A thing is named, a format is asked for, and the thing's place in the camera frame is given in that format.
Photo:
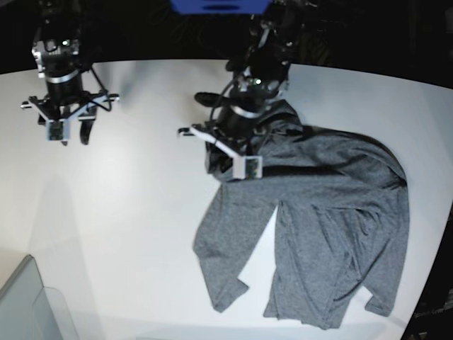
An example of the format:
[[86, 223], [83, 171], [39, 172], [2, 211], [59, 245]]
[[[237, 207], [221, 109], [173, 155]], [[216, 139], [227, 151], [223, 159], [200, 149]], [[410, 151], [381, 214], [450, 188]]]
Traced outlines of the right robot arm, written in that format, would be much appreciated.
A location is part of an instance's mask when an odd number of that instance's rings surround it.
[[43, 98], [29, 96], [21, 109], [38, 114], [46, 140], [66, 146], [71, 122], [81, 123], [81, 144], [90, 142], [98, 110], [110, 112], [120, 95], [111, 93], [93, 68], [94, 47], [86, 44], [89, 21], [83, 1], [39, 1], [40, 23], [31, 53], [38, 77], [45, 81]]

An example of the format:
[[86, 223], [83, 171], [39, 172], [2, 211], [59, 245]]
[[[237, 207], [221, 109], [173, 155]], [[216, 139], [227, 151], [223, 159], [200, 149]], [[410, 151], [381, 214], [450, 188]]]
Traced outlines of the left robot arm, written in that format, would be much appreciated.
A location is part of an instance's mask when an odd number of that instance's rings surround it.
[[271, 1], [264, 13], [252, 17], [251, 44], [245, 54], [227, 62], [232, 79], [222, 92], [194, 95], [196, 102], [210, 109], [210, 116], [178, 132], [204, 140], [208, 172], [228, 169], [236, 157], [258, 154], [255, 139], [270, 131], [308, 7], [308, 1]]

